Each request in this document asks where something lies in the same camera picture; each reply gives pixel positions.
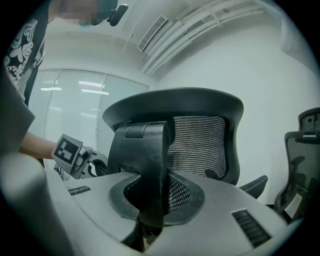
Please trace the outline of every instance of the person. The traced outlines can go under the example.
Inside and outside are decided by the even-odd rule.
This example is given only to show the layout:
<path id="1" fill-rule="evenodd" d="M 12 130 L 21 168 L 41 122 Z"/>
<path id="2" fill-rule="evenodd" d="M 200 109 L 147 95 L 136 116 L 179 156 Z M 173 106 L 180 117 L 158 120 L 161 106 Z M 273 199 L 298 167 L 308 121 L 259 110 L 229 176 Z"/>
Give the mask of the person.
<path id="1" fill-rule="evenodd" d="M 117 0 L 45 0 L 22 26 L 4 57 L 4 67 L 15 90 L 28 106 L 39 65 L 45 51 L 47 25 L 64 19 L 82 27 L 106 20 Z M 20 152 L 37 159 L 52 159 L 56 143 L 27 132 Z"/>

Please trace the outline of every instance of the ceiling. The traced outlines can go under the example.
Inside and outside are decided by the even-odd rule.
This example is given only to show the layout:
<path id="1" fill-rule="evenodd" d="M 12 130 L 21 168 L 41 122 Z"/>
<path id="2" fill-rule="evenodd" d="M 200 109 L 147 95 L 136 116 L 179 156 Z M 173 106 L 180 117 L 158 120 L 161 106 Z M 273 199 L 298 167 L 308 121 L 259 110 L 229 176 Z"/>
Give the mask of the ceiling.
<path id="1" fill-rule="evenodd" d="M 48 25 L 47 33 L 96 33 L 123 40 L 130 38 L 131 43 L 138 44 L 160 15 L 173 21 L 196 2 L 199 0 L 118 0 L 118 6 L 128 4 L 129 9 L 115 27 L 111 27 L 106 21 L 93 27 L 80 27 L 62 19 L 55 19 Z"/>

